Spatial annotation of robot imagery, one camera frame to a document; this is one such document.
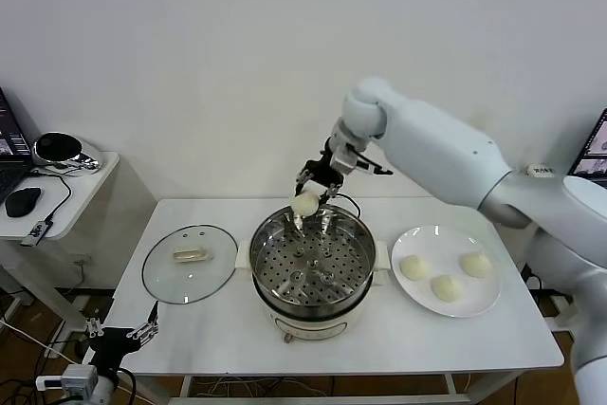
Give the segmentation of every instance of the wooden floor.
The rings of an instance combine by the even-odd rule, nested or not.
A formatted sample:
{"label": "wooden floor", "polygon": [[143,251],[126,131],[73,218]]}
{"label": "wooden floor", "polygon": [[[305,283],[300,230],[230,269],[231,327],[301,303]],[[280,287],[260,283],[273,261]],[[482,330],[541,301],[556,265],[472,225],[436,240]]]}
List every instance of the wooden floor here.
{"label": "wooden floor", "polygon": [[[10,299],[1,298],[0,303],[8,308]],[[107,303],[106,298],[92,298],[85,309],[86,316],[93,316],[96,309],[102,309]],[[542,302],[545,315],[554,312],[548,302]],[[39,302],[22,309],[10,321],[40,341],[48,341],[59,319]],[[557,341],[562,352],[568,358],[571,349],[571,338],[567,334],[558,334]],[[78,359],[74,351],[76,342],[71,342],[64,350],[64,354],[74,360]],[[10,397],[19,386],[18,383],[8,382],[9,379],[31,379],[36,375],[60,374],[67,361],[64,359],[49,359],[41,357],[42,349],[33,343],[22,341],[11,334],[6,328],[0,335],[0,405],[10,403]],[[298,378],[242,378],[255,380],[246,383],[225,383],[215,385],[219,378],[196,378],[190,390],[190,396],[314,396],[326,394],[328,396],[374,396],[374,395],[410,395],[410,394],[445,394],[447,388],[444,379],[440,376],[417,377],[298,377]],[[468,382],[468,375],[455,377],[458,392],[462,392]],[[181,388],[181,377],[162,377],[159,381],[171,392],[178,396]],[[24,387],[18,391],[25,396],[18,396],[11,405],[36,405],[34,397],[30,396],[31,389]],[[61,397],[60,393],[46,393],[46,399],[54,400]],[[114,395],[114,405],[125,405],[127,393],[118,390]],[[487,398],[484,405],[577,405],[579,404],[573,379],[569,370],[569,362],[562,368],[550,371],[531,372],[519,378],[516,388],[516,402],[514,396],[514,382]],[[142,400],[137,405],[145,405]]]}

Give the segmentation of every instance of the glass lid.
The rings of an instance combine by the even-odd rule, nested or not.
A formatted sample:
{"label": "glass lid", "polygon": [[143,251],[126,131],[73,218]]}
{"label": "glass lid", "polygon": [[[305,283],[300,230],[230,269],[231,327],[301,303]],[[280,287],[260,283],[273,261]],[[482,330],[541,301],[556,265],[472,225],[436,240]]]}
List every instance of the glass lid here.
{"label": "glass lid", "polygon": [[182,228],[161,239],[148,253],[141,271],[143,285],[164,303],[195,303],[228,281],[237,252],[236,241],[221,228]]}

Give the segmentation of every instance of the usb device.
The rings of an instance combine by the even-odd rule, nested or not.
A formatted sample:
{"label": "usb device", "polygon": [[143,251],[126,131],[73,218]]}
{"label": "usb device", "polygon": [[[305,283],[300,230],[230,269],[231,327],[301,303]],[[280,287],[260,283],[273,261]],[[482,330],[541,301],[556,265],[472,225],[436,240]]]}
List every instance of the usb device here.
{"label": "usb device", "polygon": [[21,240],[21,247],[36,247],[52,226],[53,222],[51,220],[36,222],[34,228],[32,228],[29,234]]}

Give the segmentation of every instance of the speaker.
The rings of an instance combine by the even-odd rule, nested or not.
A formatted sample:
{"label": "speaker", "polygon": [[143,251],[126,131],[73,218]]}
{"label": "speaker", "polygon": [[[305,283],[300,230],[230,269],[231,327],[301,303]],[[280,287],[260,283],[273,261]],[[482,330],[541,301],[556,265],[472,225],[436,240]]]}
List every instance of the speaker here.
{"label": "speaker", "polygon": [[34,141],[34,164],[60,175],[92,175],[103,155],[86,141],[65,133],[45,133]]}

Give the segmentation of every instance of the laptop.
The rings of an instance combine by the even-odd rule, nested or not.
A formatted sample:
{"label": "laptop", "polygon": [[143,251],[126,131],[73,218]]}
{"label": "laptop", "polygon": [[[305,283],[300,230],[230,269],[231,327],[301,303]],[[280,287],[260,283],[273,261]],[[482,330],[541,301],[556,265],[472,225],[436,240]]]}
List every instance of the laptop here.
{"label": "laptop", "polygon": [[28,142],[0,88],[0,203],[33,167]]}
{"label": "laptop", "polygon": [[569,174],[607,188],[607,109],[598,118]]}

